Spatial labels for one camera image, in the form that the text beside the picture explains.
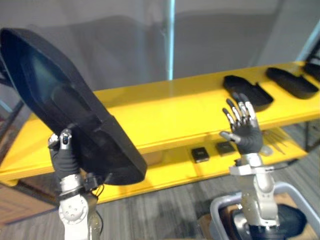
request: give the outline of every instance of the wooden cabinet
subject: wooden cabinet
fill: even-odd
[[[0,226],[31,217],[55,206],[21,193],[13,188],[0,185]]]

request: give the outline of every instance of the black square object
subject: black square object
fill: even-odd
[[[209,160],[209,154],[204,147],[191,149],[191,154],[196,163],[201,163]]]
[[[218,150],[220,156],[231,154],[234,151],[236,151],[235,148],[228,141],[218,142],[215,145],[215,147]]]

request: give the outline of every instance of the silver fingertip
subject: silver fingertip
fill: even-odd
[[[241,99],[240,99],[240,97],[239,97],[238,93],[233,92],[233,93],[231,94],[231,96],[232,96],[232,97],[233,97],[233,99],[234,99],[234,100],[236,100],[237,102],[240,102],[240,101],[241,101]]]
[[[48,139],[48,148],[52,149],[59,142],[59,137],[53,133],[51,137]]]
[[[229,137],[231,139],[232,142],[235,142],[236,144],[240,143],[241,141],[241,137],[239,137],[238,135],[231,133],[229,134]]]
[[[249,98],[243,93],[240,93],[239,95],[240,95],[240,98],[243,100],[243,102],[250,102]]]
[[[61,149],[70,149],[71,148],[71,138],[72,138],[71,130],[68,128],[65,128],[60,133],[60,136],[59,136],[60,148]]]
[[[222,111],[224,112],[224,114],[229,114],[228,110],[226,108],[222,108]]]
[[[231,107],[235,106],[234,103],[229,98],[226,99],[226,103]]]
[[[219,135],[220,135],[221,137],[223,137],[224,139],[228,140],[228,141],[231,140],[231,138],[230,138],[230,133],[227,132],[227,131],[221,131],[221,132],[219,133]]]
[[[255,112],[254,106],[252,106],[251,102],[249,102],[249,101],[245,102],[245,106],[246,106],[246,109],[248,110],[248,113],[249,113],[251,119],[255,120],[256,119],[256,112]]]

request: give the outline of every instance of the black tray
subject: black tray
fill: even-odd
[[[319,88],[307,81],[302,75],[295,76],[276,67],[269,67],[265,74],[280,87],[299,99],[309,99],[319,91]]]
[[[0,43],[5,68],[22,100],[57,135],[64,128],[72,130],[75,154],[87,173],[110,185],[145,178],[144,159],[62,52],[25,29],[2,29]]]
[[[223,87],[230,95],[234,92],[245,94],[256,112],[265,110],[274,101],[273,97],[259,86],[259,83],[252,85],[243,77],[234,75],[225,76]]]
[[[309,75],[311,75],[312,77],[314,77],[316,80],[320,81],[320,65],[307,62],[307,63],[303,66],[303,70],[304,70],[307,74],[309,74]]]

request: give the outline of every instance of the metal pole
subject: metal pole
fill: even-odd
[[[12,112],[10,113],[8,118],[6,120],[4,120],[4,122],[2,123],[2,125],[0,127],[0,141],[5,136],[6,132],[8,131],[9,127],[16,119],[17,115],[19,114],[19,112],[23,106],[24,106],[24,103],[20,100],[17,103],[17,105],[14,107],[14,109],[12,110]]]
[[[308,40],[304,44],[300,54],[296,58],[296,61],[305,61],[306,60],[306,57],[310,54],[310,51],[312,50],[313,46],[315,45],[317,39],[319,39],[319,36],[320,36],[320,20],[315,25]]]
[[[167,2],[167,44],[166,44],[166,78],[174,78],[174,51],[175,51],[175,8],[176,0]]]

